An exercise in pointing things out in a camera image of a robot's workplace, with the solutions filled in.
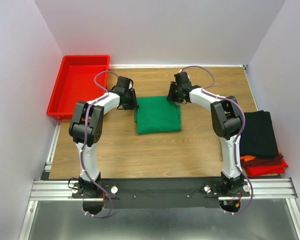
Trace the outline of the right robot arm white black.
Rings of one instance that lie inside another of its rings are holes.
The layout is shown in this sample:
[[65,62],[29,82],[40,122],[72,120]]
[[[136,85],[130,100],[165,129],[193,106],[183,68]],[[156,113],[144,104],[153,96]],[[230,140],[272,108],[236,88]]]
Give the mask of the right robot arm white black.
[[245,117],[236,98],[216,95],[198,85],[193,86],[187,72],[181,71],[174,75],[167,100],[194,103],[210,111],[212,128],[222,148],[223,168],[219,189],[226,196],[233,195],[244,184],[239,141],[245,127]]

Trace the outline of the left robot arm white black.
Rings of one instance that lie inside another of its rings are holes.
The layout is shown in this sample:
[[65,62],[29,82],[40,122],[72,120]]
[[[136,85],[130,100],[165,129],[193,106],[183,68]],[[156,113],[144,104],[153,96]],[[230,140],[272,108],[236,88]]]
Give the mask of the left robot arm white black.
[[91,101],[77,102],[69,127],[69,135],[79,152],[81,172],[78,186],[72,190],[89,197],[101,194],[101,173],[97,164],[97,143],[103,131],[104,116],[111,110],[136,110],[138,103],[132,79],[119,76],[111,89]]

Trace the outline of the green polo shirt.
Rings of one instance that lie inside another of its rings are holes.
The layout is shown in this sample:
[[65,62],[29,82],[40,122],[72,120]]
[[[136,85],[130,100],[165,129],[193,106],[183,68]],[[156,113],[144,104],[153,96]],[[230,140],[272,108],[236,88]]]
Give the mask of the green polo shirt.
[[135,122],[138,134],[179,132],[181,107],[166,99],[166,96],[139,97]]

